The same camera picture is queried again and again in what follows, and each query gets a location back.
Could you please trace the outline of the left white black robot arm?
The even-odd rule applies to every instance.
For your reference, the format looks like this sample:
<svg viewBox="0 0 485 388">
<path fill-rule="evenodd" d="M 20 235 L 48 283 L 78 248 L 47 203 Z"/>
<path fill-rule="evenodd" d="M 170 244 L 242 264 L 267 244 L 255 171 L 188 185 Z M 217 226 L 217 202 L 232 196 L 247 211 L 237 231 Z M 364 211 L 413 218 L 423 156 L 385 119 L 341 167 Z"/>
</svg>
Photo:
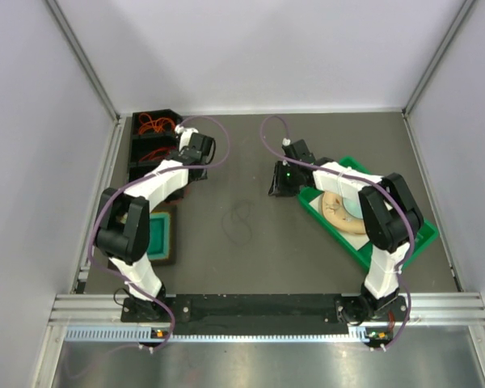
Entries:
<svg viewBox="0 0 485 388">
<path fill-rule="evenodd" d="M 129 293 L 140 300 L 139 310 L 149 320 L 161 319 L 167 311 L 163 283 L 148 258 L 150 213 L 184 189 L 206 177 L 205 167 L 215 153 L 216 142 L 194 128 L 177 129 L 179 146 L 150 173 L 124 188 L 107 188 L 101 194 L 95 235 L 91 240 L 119 270 Z"/>
</svg>

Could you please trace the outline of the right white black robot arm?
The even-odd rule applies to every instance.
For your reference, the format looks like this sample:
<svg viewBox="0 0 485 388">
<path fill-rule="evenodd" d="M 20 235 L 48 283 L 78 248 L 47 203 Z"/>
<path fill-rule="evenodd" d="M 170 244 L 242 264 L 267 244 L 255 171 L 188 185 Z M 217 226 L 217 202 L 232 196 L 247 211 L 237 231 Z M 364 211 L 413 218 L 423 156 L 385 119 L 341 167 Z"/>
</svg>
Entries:
<svg viewBox="0 0 485 388">
<path fill-rule="evenodd" d="M 329 159 L 317 159 L 304 140 L 284 138 L 269 196 L 290 197 L 302 188 L 323 193 L 321 210 L 335 228 L 364 234 L 372 245 L 368 274 L 361 286 L 357 321 L 378 320 L 399 295 L 403 261 L 415 249 L 424 217 L 405 179 L 396 173 L 369 175 Z"/>
</svg>

